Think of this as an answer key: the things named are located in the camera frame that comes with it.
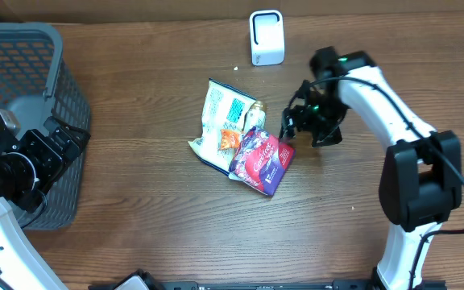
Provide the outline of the white printed snack bag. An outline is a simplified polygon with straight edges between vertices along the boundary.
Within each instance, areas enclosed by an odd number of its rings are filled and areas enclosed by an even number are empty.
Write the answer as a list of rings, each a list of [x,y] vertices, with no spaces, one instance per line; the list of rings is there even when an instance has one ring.
[[[225,176],[230,174],[229,166],[234,157],[234,149],[220,150],[221,129],[242,131],[246,113],[255,102],[256,99],[249,94],[209,79],[201,114],[202,135],[188,141],[188,145],[204,164]]]

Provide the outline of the white floral tube gold cap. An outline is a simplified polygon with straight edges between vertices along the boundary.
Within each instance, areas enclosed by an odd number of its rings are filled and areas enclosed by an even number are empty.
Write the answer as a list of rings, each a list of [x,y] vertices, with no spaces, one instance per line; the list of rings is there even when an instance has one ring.
[[[246,112],[243,130],[249,131],[254,126],[263,129],[266,122],[266,109],[262,101],[256,101]]]

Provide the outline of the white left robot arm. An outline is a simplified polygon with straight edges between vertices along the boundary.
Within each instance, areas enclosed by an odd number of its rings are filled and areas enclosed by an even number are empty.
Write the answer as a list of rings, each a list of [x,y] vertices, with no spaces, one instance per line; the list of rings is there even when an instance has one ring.
[[[0,289],[65,287],[31,245],[12,207],[40,218],[48,191],[82,155],[90,134],[55,117],[44,126],[45,135],[32,129],[17,139],[0,113]]]

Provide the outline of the orange Kleenex tissue pack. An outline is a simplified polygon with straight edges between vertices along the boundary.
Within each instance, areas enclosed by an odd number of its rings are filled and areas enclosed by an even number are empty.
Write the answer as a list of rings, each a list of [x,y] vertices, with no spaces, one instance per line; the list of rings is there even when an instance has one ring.
[[[219,149],[221,151],[228,149],[237,149],[240,146],[244,134],[237,130],[221,129],[221,141]]]

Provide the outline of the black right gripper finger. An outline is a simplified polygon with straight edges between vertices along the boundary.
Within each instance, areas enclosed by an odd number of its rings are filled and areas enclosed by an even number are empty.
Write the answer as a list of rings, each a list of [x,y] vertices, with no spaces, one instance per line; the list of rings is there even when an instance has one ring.
[[[312,147],[326,147],[339,144],[342,141],[340,128],[330,132],[313,132]]]
[[[295,123],[291,115],[284,115],[281,120],[279,139],[283,142],[290,142],[295,138]]]

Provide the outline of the red purple liner pack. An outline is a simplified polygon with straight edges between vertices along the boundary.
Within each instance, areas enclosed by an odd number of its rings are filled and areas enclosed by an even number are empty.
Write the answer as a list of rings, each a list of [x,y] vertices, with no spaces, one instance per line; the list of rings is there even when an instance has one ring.
[[[229,166],[229,178],[273,197],[296,151],[262,128],[253,126],[242,138]]]

